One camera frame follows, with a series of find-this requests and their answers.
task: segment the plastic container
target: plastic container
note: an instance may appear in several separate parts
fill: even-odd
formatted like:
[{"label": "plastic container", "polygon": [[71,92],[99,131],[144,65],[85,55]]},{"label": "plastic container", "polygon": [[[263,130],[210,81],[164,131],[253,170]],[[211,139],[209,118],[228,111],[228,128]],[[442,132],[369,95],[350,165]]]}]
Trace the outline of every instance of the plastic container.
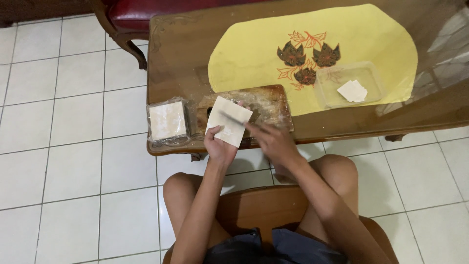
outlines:
[{"label": "plastic container", "polygon": [[[354,80],[358,80],[368,91],[365,101],[349,102],[337,91],[346,82]],[[324,109],[379,101],[386,96],[383,81],[372,62],[355,62],[317,70],[314,92],[319,106]]]}]

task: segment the glass tabletop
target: glass tabletop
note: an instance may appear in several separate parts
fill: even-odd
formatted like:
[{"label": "glass tabletop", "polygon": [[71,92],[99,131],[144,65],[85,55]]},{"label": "glass tabletop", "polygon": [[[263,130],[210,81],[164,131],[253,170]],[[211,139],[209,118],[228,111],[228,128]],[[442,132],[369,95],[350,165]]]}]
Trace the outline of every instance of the glass tabletop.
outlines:
[{"label": "glass tabletop", "polygon": [[[278,0],[155,16],[150,21],[147,103],[181,96],[191,109],[214,93],[207,65],[218,41],[235,23],[365,3],[396,20],[415,43],[418,66],[411,97],[398,103],[294,116],[296,143],[469,125],[469,8],[462,0]],[[191,140],[182,144],[149,142],[149,153],[204,152],[204,135],[194,133],[194,113],[189,113],[189,122]],[[244,139],[240,146],[257,147],[253,139]]]}]

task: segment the plastic wrap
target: plastic wrap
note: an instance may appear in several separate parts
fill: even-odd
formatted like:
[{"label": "plastic wrap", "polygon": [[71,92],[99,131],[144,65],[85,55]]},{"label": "plastic wrap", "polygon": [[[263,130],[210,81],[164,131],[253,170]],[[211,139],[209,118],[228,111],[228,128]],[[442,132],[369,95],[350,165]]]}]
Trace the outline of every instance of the plastic wrap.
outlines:
[{"label": "plastic wrap", "polygon": [[148,141],[183,145],[190,141],[187,100],[170,100],[147,105]]}]

